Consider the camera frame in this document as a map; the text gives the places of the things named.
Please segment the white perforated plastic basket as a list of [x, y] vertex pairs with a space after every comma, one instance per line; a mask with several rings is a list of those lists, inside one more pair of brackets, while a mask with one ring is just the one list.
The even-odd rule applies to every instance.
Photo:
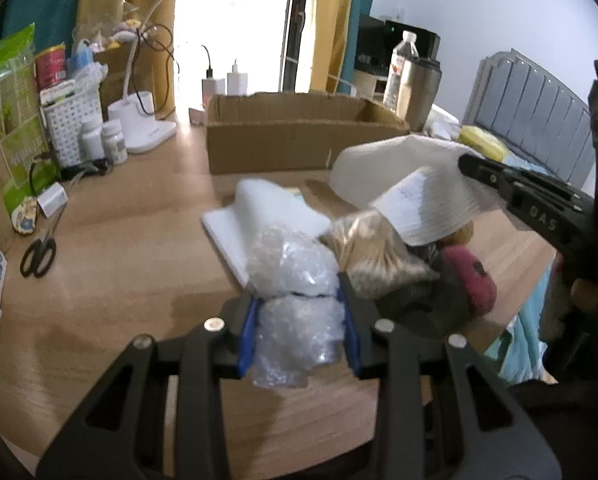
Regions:
[[43, 123], [60, 169], [86, 162], [80, 144], [82, 123], [96, 117], [103, 119], [100, 85], [80, 91], [74, 96], [41, 108]]

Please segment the white foam sheet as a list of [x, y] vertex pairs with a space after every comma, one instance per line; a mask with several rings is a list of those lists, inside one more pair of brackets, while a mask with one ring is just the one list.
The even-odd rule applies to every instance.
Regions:
[[253, 241], [266, 226], [285, 226], [319, 237], [331, 224], [325, 214], [311, 208], [299, 191], [291, 192], [263, 179], [241, 179], [232, 204], [204, 212], [201, 224], [241, 287]]

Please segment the clear bubble wrap roll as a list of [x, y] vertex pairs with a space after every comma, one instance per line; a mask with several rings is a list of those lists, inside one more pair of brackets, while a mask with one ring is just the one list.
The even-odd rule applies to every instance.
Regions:
[[253, 241], [247, 272], [260, 301], [252, 382], [305, 388], [313, 372], [341, 359], [345, 307], [336, 258], [315, 238], [273, 224]]

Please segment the white usb charger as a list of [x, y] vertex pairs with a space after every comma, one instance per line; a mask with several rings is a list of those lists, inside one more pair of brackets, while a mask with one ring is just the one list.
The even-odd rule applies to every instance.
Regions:
[[237, 61], [234, 61], [231, 71], [226, 75], [226, 93], [229, 96], [246, 96], [248, 91], [248, 74], [241, 72]]
[[207, 77], [201, 81], [201, 95], [203, 96], [203, 108], [207, 110], [211, 100], [215, 96], [225, 95], [225, 80], [223, 78]]

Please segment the brown cardboard box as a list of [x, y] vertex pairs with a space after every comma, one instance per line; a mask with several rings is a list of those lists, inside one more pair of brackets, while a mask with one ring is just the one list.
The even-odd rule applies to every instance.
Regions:
[[410, 132], [387, 107], [328, 93], [215, 96], [207, 112], [211, 174], [324, 170], [351, 146]]

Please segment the white desk lamp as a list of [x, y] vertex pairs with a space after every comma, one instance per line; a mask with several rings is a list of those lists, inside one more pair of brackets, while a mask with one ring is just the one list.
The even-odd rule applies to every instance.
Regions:
[[133, 76], [133, 63], [139, 53], [139, 46], [144, 32], [150, 24], [151, 16], [165, 0], [155, 0], [144, 14], [143, 21], [134, 34], [128, 56], [122, 98], [113, 102], [108, 107], [109, 120], [118, 119], [121, 123], [126, 147], [129, 154], [143, 154], [154, 150], [163, 142], [174, 136], [177, 130], [175, 122], [158, 120], [155, 112], [144, 110], [141, 95], [130, 92], [131, 77]]

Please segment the bag of plush toys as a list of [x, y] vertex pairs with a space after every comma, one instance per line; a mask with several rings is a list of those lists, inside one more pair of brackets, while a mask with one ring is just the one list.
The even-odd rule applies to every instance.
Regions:
[[72, 31], [72, 53], [90, 48], [94, 53], [130, 44], [142, 24], [138, 6], [122, 0], [115, 10], [89, 15]]

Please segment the red tin can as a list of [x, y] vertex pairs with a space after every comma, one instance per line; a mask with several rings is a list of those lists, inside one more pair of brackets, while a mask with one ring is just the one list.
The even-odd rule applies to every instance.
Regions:
[[66, 44], [62, 42], [41, 51], [34, 58], [39, 91], [49, 89], [67, 79]]

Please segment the green snack bag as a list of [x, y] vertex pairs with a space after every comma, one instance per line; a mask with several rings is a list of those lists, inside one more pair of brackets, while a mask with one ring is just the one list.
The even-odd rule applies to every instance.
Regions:
[[8, 211], [60, 175], [40, 115], [35, 32], [29, 24], [0, 40], [0, 180]]

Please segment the stainless steel tumbler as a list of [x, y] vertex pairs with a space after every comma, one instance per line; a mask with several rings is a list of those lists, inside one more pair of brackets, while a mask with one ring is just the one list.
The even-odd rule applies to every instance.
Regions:
[[442, 78], [441, 65], [431, 58], [406, 61], [402, 70], [397, 104], [397, 116], [409, 125], [411, 131], [421, 132]]

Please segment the white pill bottle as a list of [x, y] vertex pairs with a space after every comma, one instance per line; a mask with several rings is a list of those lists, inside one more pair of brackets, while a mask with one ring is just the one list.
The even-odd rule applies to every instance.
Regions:
[[104, 159], [106, 157], [102, 141], [102, 127], [102, 118], [98, 116], [91, 116], [82, 122], [80, 142], [89, 160]]
[[105, 154], [113, 165], [121, 165], [128, 159], [126, 140], [119, 119], [112, 119], [102, 125], [102, 142]]

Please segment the pink plush toy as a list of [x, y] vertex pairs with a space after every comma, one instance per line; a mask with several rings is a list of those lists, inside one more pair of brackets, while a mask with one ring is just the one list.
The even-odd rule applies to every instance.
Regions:
[[464, 245], [443, 247], [441, 257], [451, 264], [463, 284], [472, 314], [482, 318], [490, 313], [496, 303], [497, 287], [481, 261]]

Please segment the white textured cloth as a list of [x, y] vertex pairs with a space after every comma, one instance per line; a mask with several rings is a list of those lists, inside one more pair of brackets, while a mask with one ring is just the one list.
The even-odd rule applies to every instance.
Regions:
[[351, 146], [337, 157], [329, 185], [347, 203], [379, 211], [405, 244], [423, 246], [500, 208], [492, 188], [460, 172], [463, 155], [483, 159], [465, 145], [415, 134]]

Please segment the clear plastic water bottle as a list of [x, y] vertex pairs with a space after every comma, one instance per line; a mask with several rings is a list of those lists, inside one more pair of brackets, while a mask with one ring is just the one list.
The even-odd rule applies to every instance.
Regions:
[[392, 112], [397, 110], [404, 66], [407, 62], [412, 62], [419, 58], [416, 39], [417, 35], [415, 32], [404, 30], [402, 32], [402, 40], [392, 51], [383, 99], [384, 106], [387, 106]]

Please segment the black scissors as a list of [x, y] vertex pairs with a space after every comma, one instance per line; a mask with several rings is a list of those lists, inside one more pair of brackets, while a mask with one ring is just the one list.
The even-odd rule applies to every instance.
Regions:
[[58, 209], [44, 237], [34, 240], [24, 252], [19, 265], [19, 272], [23, 278], [30, 278], [30, 276], [43, 278], [49, 272], [57, 254], [55, 231], [67, 206], [68, 204], [64, 204]]

